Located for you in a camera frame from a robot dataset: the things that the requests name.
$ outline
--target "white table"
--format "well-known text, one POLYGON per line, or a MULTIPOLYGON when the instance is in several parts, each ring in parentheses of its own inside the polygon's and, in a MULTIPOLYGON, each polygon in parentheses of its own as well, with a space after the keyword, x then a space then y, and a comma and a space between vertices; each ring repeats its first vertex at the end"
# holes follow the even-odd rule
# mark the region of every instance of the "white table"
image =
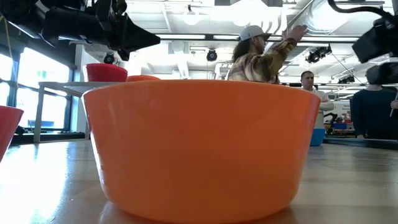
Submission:
MULTIPOLYGON (((37 112, 35 120, 35 129, 33 140, 36 143, 40 142, 40 133, 42 131, 42 113, 43 113, 43 101, 44 101, 44 88, 52 90, 64 91, 68 95, 81 97, 84 92, 98 88, 101 86, 120 84, 118 82, 39 82, 39 100, 37 102, 37 112)), ((88 125, 86 123, 86 138, 90 135, 88 125)))

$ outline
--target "long hair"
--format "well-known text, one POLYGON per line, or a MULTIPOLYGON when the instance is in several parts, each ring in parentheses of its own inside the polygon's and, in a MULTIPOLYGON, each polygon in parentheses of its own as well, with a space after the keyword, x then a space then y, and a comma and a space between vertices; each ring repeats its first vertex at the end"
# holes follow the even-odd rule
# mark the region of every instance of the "long hair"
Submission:
POLYGON ((249 53, 250 49, 250 39, 244 40, 244 41, 239 41, 237 46, 234 49, 234 54, 232 56, 232 61, 236 62, 240 56, 243 56, 247 53, 249 53))

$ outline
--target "hand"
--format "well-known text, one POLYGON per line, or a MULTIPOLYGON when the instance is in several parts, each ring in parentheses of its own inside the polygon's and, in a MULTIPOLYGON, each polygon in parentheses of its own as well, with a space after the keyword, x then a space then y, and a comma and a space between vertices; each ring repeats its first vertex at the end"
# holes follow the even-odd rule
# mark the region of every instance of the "hand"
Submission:
POLYGON ((295 26, 290 32, 284 32, 282 32, 282 36, 284 36, 286 39, 292 38, 295 41, 299 42, 301 38, 303 38, 303 36, 308 32, 308 29, 306 25, 302 25, 295 26))
POLYGON ((391 108, 398 109, 398 100, 394 100, 393 102, 391 102, 391 108))

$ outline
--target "blue bin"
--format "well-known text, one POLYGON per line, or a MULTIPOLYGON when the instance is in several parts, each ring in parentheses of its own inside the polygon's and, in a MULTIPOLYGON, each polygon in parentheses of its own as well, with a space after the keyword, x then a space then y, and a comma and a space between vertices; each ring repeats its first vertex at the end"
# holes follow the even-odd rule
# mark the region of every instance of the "blue bin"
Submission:
POLYGON ((310 146, 320 146, 325 138, 325 128, 315 128, 312 133, 310 146))

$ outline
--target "ceiling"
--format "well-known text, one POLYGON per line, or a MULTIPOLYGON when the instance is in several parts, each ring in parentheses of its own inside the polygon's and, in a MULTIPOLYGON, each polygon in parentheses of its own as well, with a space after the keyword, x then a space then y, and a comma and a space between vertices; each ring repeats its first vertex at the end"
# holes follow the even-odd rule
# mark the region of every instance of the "ceiling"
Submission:
MULTIPOLYGON (((154 34, 238 34, 245 26, 257 24, 264 31, 281 34, 286 27, 306 24, 308 35, 332 35, 338 37, 359 37, 372 27, 378 16, 369 12, 339 14, 333 11, 326 0, 285 0, 283 7, 267 7, 261 0, 240 0, 231 6, 216 6, 222 0, 127 0, 127 13, 133 23, 154 34)), ((372 6, 383 6, 392 11, 391 0, 371 1, 372 6)), ((130 75, 155 75, 160 78, 214 78, 228 72, 236 41, 178 40, 183 47, 176 52, 173 41, 163 40, 159 45, 148 47, 131 54, 122 66, 130 75), (218 58, 208 62, 209 49, 215 49, 218 58)), ((286 65, 280 71, 282 82, 299 82, 300 74, 311 70, 317 83, 337 83, 339 78, 353 73, 357 83, 366 82, 367 68, 388 60, 381 57, 370 63, 360 64, 351 49, 352 44, 331 44, 333 54, 314 64, 308 64, 305 57, 317 46, 309 43, 298 46, 290 54, 286 65)), ((86 47, 89 54, 98 59, 104 57, 104 48, 86 47)))

